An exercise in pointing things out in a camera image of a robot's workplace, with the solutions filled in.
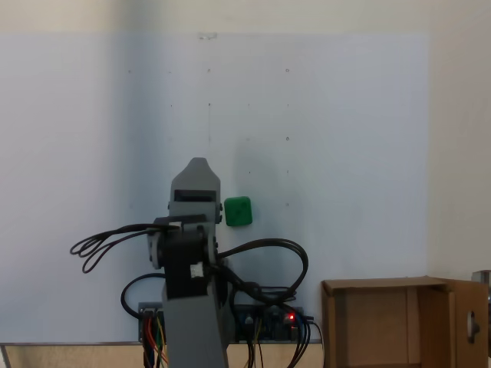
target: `cardboard box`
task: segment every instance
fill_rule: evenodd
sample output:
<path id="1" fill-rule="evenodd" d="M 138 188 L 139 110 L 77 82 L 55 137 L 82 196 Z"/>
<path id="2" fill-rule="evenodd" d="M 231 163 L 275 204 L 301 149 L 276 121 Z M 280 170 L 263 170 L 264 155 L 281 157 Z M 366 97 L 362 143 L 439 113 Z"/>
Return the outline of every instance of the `cardboard box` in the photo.
<path id="1" fill-rule="evenodd" d="M 322 304 L 325 368 L 487 368 L 484 284 L 323 281 Z"/>

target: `green block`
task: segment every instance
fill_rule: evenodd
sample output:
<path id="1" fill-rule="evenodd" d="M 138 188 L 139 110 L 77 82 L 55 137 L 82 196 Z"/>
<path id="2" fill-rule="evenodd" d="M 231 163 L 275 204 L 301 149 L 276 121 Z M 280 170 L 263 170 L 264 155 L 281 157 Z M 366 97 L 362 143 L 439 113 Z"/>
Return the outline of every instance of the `green block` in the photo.
<path id="1" fill-rule="evenodd" d="M 227 198 L 224 207 L 225 220 L 228 226 L 252 224 L 252 207 L 249 197 Z"/>

